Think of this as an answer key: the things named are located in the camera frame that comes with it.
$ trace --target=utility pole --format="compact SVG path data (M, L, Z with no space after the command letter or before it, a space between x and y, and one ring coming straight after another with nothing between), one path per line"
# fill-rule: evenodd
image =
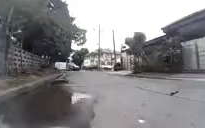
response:
M99 25L98 68L100 69L100 25Z
M114 64L116 64L116 51L115 51L115 39L114 39L114 30L113 30L113 45L114 45Z

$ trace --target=tree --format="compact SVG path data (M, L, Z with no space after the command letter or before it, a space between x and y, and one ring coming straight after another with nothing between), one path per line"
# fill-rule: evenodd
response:
M139 72L139 60L142 60L143 65L148 65L148 58L143 50L143 45L146 41L146 36L142 32L135 32L133 38L126 38L125 44L129 46L129 53L134 55L134 72Z
M21 30L23 48L51 62L67 59L73 41L86 42L86 31L73 21L61 0L0 0L0 28L9 36Z
M182 70L182 45L183 40L179 36L167 37L157 52L159 63L165 70L179 72Z
M82 48L74 52L72 56L73 62L79 67L82 66L85 56L89 53L87 48Z

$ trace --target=house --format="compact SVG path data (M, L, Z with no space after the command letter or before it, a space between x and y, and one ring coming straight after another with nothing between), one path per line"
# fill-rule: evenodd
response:
M121 62L121 53L116 51L116 62ZM110 49L101 49L100 50L100 67L111 69L115 64L114 52ZM84 67L97 67L98 64L98 50L89 53L86 55L84 62Z

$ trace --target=sky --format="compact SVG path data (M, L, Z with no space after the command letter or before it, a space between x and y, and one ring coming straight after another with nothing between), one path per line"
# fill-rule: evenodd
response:
M205 8L205 0L66 0L75 23L87 30L84 46L72 48L98 49L99 25L101 48L120 51L126 37L144 32L147 40L164 35L161 28L193 12Z

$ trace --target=white van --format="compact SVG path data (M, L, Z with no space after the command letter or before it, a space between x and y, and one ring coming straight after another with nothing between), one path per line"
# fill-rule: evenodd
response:
M67 63L66 62L55 62L55 68L58 70L66 70Z

